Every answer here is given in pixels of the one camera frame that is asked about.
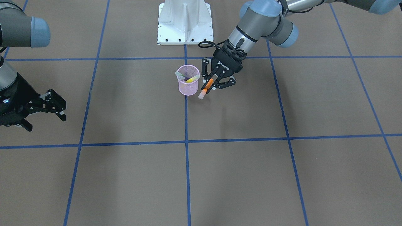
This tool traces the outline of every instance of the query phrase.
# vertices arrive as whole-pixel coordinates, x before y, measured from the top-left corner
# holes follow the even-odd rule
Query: blue tape line
[[[311,137],[291,137],[291,140],[315,140],[315,139],[341,139],[341,138],[367,138],[382,137],[382,134],[363,134],[363,135],[344,135],[344,136],[311,136]]]
[[[346,37],[345,37],[345,35],[344,35],[343,31],[342,31],[342,28],[340,27],[340,23],[339,23],[338,18],[337,18],[337,16],[336,16],[335,10],[334,10],[334,8],[332,7],[332,4],[330,4],[330,7],[331,7],[332,13],[333,13],[333,15],[334,15],[334,18],[335,18],[335,20],[336,20],[336,23],[338,24],[338,28],[339,28],[339,30],[340,30],[340,33],[342,34],[343,41],[345,41],[346,47],[347,47],[348,52],[349,52],[349,54],[350,54],[350,56],[351,56],[351,59],[352,59],[352,61],[353,61],[353,65],[355,66],[357,75],[359,76],[360,83],[361,83],[361,85],[362,85],[362,87],[363,87],[364,93],[366,94],[366,97],[367,97],[367,100],[368,100],[368,102],[369,102],[369,104],[370,104],[371,110],[373,111],[375,120],[377,121],[378,127],[379,127],[379,129],[380,129],[380,131],[381,131],[381,134],[382,134],[383,138],[384,138],[384,142],[385,142],[385,144],[386,144],[386,146],[387,146],[387,148],[388,148],[388,152],[390,153],[391,159],[392,159],[392,161],[394,162],[394,166],[395,166],[396,172],[398,173],[399,179],[400,179],[401,182],[402,182],[402,174],[401,174],[401,171],[400,171],[400,169],[399,169],[399,167],[398,167],[398,164],[397,164],[397,162],[396,162],[396,160],[395,160],[394,154],[392,153],[391,147],[390,147],[389,144],[388,144],[387,137],[386,137],[385,134],[384,134],[384,130],[382,129],[381,123],[380,123],[380,121],[379,121],[379,119],[378,119],[377,113],[375,112],[373,103],[372,103],[372,101],[371,101],[371,99],[370,99],[369,93],[367,92],[366,86],[364,85],[363,79],[362,79],[362,77],[361,77],[361,75],[360,75],[360,72],[359,72],[359,69],[358,69],[358,67],[357,67],[356,61],[355,61],[355,59],[354,59],[354,57],[353,57],[352,51],[350,50],[349,45],[348,45],[348,42],[346,41]]]
[[[67,226],[68,214],[69,214],[69,212],[70,212],[71,199],[72,199],[72,195],[73,195],[73,191],[74,191],[75,179],[76,179],[76,176],[77,176],[78,163],[79,163],[79,160],[80,160],[82,141],[83,141],[83,139],[84,139],[84,132],[85,132],[86,120],[87,120],[87,118],[88,118],[89,105],[90,105],[90,102],[91,102],[91,92],[92,92],[92,88],[93,88],[93,86],[94,86],[94,80],[95,80],[96,70],[97,70],[97,67],[98,67],[99,54],[100,54],[101,48],[102,48],[103,33],[105,32],[107,14],[108,14],[108,11],[109,11],[109,4],[110,4],[110,0],[107,1],[106,11],[105,11],[105,17],[104,17],[104,19],[103,19],[102,32],[100,33],[100,36],[101,36],[101,37],[100,37],[100,39],[99,39],[98,53],[96,54],[96,61],[95,61],[94,71],[93,71],[93,74],[92,74],[91,86],[90,86],[90,88],[89,88],[89,95],[88,95],[88,101],[87,101],[87,104],[86,104],[84,122],[83,122],[83,124],[82,124],[82,131],[81,131],[81,137],[80,137],[80,144],[79,144],[78,151],[77,151],[77,157],[76,157],[76,162],[75,162],[75,166],[74,166],[73,178],[72,178],[72,181],[71,181],[70,193],[69,193],[69,196],[68,196],[68,202],[67,202],[67,208],[66,208],[66,215],[65,215],[65,217],[64,217],[64,224],[63,224],[63,226]]]
[[[361,135],[339,135],[339,136],[306,136],[289,137],[291,140],[320,140],[320,139],[342,139],[342,138],[369,138],[382,137],[382,134],[361,134]],[[401,137],[402,134],[385,134],[387,137]],[[286,137],[279,138],[240,138],[240,139],[210,139],[210,140],[188,140],[188,143],[212,143],[212,142],[252,142],[252,141],[273,141],[287,140]],[[144,141],[144,142],[122,142],[122,143],[91,143],[82,144],[82,147],[98,146],[128,146],[128,145],[152,145],[152,144],[185,144],[185,140],[169,141]],[[79,144],[50,144],[50,145],[24,145],[24,146],[0,146],[0,150],[5,149],[28,149],[28,148],[68,148],[79,147]]]
[[[78,144],[50,144],[50,145],[23,145],[23,146],[0,146],[0,150],[4,149],[23,149],[23,148],[76,148]]]
[[[281,137],[281,138],[242,138],[242,139],[189,140],[189,143],[250,142],[250,141],[270,141],[270,140],[287,140],[287,138],[286,137]]]
[[[184,45],[184,64],[187,64],[187,45]],[[190,160],[189,160],[189,124],[188,124],[188,98],[184,98],[184,126],[186,145],[186,182],[187,182],[187,226],[191,226],[191,199],[190,199]]]
[[[353,56],[353,58],[402,58],[402,56]]]
[[[38,58],[38,59],[9,59],[7,61],[72,61],[72,60],[96,60],[96,58]]]
[[[247,59],[309,59],[309,58],[351,58],[351,56],[254,56]],[[402,56],[353,56],[353,58],[402,58]],[[122,58],[99,58],[98,60],[183,60],[184,57],[122,57]],[[188,60],[201,60],[203,57],[187,57]],[[37,59],[7,59],[7,61],[74,61],[74,60],[96,60],[96,58],[37,58]]]
[[[28,0],[25,0],[24,6],[23,6],[23,11],[25,11],[25,8],[27,7]]]
[[[310,58],[350,58],[350,56],[272,56],[273,59],[289,59],[289,58],[301,58],[301,59],[310,59]]]
[[[28,0],[25,0],[24,6],[23,6],[23,11],[25,11],[25,8],[27,7],[28,4]],[[4,53],[4,59],[7,57],[8,51],[10,50],[10,48],[8,47]]]
[[[10,47],[7,47],[7,49],[6,49],[6,51],[5,51],[5,53],[4,53],[4,59],[6,59],[7,58],[7,54],[8,54],[8,51],[10,50]]]
[[[100,147],[100,146],[127,146],[127,145],[150,145],[150,144],[184,144],[184,140],[171,141],[145,141],[145,142],[123,142],[123,143],[97,143],[97,144],[82,144],[82,147]]]
[[[293,155],[293,148],[292,148],[292,144],[290,141],[290,136],[289,136],[289,130],[287,128],[287,123],[286,123],[286,117],[285,117],[285,111],[283,110],[283,104],[282,104],[282,98],[281,98],[281,93],[279,91],[279,85],[278,85],[278,80],[276,77],[276,72],[275,72],[275,66],[274,66],[274,61],[272,59],[272,54],[271,54],[271,48],[269,47],[269,42],[267,40],[267,46],[268,46],[268,53],[270,56],[270,62],[271,62],[271,67],[272,67],[272,74],[274,76],[274,80],[275,80],[275,87],[277,89],[277,94],[278,94],[278,100],[279,100],[279,106],[281,107],[281,112],[282,112],[282,120],[283,120],[283,125],[285,126],[285,132],[286,132],[286,138],[287,138],[287,144],[289,146],[289,151],[290,151],[290,157],[292,159],[292,164],[293,164],[293,171],[295,173],[295,178],[296,178],[296,184],[297,184],[297,189],[299,191],[299,197],[300,197],[300,203],[301,203],[301,208],[303,210],[303,216],[304,216],[304,222],[306,224],[306,226],[308,226],[308,218],[307,218],[307,212],[306,212],[306,208],[304,205],[304,199],[303,199],[303,193],[301,192],[302,187],[300,185],[300,181],[299,181],[299,175],[297,173],[297,168],[296,168],[296,161],[295,161],[295,157]]]
[[[385,134],[386,137],[400,137],[402,134]]]
[[[182,60],[184,57],[121,57],[99,58],[99,60]]]

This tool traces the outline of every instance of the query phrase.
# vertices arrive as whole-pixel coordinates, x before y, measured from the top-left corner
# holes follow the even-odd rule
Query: brown floor
[[[15,0],[51,43],[5,57],[68,108],[0,127],[0,225],[400,225],[400,9],[291,15],[296,44],[201,101],[174,72],[213,50],[157,45],[162,2]],[[227,39],[245,0],[206,2]]]

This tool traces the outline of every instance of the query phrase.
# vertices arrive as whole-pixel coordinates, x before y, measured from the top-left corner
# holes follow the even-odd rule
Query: blue joint cap
[[[275,0],[254,0],[250,5],[254,12],[269,17],[277,17],[282,13],[282,5]]]
[[[31,48],[46,47],[50,43],[50,29],[42,18],[32,17]]]
[[[246,14],[246,11],[251,4],[252,4],[252,1],[248,1],[248,2],[244,3],[242,8],[240,9],[240,18],[243,18],[244,14]]]
[[[299,37],[299,29],[296,27],[295,24],[293,24],[293,29],[289,37],[286,39],[284,43],[280,44],[279,47],[288,48],[289,46],[293,45],[296,42],[297,37]]]
[[[369,12],[383,15],[393,10],[400,2],[400,0],[377,0],[370,7]]]

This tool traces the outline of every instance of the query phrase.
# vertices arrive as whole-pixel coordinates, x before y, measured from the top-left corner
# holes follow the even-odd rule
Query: mesh cup
[[[183,65],[178,70],[184,77],[192,78],[200,74],[198,68],[193,65]],[[198,79],[194,82],[187,83],[178,79],[178,90],[186,96],[194,95],[198,90]]]

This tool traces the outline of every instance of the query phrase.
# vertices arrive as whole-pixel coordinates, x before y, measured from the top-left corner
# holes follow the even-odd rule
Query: black cable
[[[203,48],[203,49],[210,48],[210,47],[215,47],[215,48],[219,49],[220,48],[219,45],[223,44],[224,42],[225,41],[221,41],[219,43],[214,43],[213,41],[202,41],[202,42],[198,43],[198,47]]]
[[[0,53],[4,52],[4,50],[6,50],[7,47],[3,47],[2,49],[0,49]]]
[[[321,4],[323,4],[325,2],[325,0],[322,0],[318,5],[316,5],[316,6],[319,6],[319,5],[321,5]],[[309,8],[308,10],[306,10],[306,11],[293,11],[293,10],[289,10],[289,12],[292,12],[292,13],[306,13],[306,12],[310,12],[314,7],[316,7],[316,6],[313,6],[313,7],[311,7],[311,8]]]
[[[13,5],[13,6],[17,7],[19,10],[21,10],[21,11],[23,11],[23,12],[24,12],[24,10],[23,10],[23,9],[21,9],[19,6],[17,6],[17,5],[16,5],[16,4],[14,4],[14,3],[11,3],[11,2],[0,2],[0,3],[7,3],[7,4],[10,4],[10,5]]]

